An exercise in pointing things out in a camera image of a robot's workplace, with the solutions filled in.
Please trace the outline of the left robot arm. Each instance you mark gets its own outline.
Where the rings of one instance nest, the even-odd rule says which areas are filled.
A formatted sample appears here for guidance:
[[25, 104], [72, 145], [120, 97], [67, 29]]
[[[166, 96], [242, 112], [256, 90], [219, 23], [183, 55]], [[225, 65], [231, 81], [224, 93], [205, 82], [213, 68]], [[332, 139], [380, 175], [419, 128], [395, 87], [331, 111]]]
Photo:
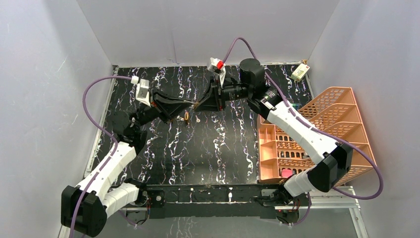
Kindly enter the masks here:
[[147, 133], [141, 127], [155, 119], [170, 122], [193, 102], [170, 97], [153, 89], [138, 89], [135, 99], [140, 107], [132, 112], [118, 111], [117, 124], [109, 132], [96, 122], [93, 124], [110, 136], [113, 145], [101, 162], [76, 186], [67, 186], [61, 194], [61, 224], [76, 232], [95, 237], [104, 228], [107, 219], [126, 205], [143, 206], [149, 197], [145, 184], [129, 179], [112, 189], [123, 169], [142, 151]]

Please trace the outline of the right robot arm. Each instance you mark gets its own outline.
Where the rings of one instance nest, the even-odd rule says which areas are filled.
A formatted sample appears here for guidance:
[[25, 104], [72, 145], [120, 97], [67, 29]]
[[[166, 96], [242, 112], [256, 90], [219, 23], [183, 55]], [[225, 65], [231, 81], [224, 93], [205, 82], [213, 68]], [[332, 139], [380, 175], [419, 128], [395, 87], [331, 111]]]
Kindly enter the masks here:
[[195, 104], [200, 111], [222, 111], [227, 101], [246, 99], [252, 111], [276, 125], [301, 146], [314, 166], [291, 176], [279, 191], [279, 200], [292, 205], [302, 193], [330, 191], [349, 171], [353, 149], [316, 132], [316, 127], [297, 112], [275, 87], [267, 84], [265, 69], [257, 59], [240, 62], [239, 79], [228, 77], [223, 61], [210, 58], [207, 66], [213, 73], [204, 96]]

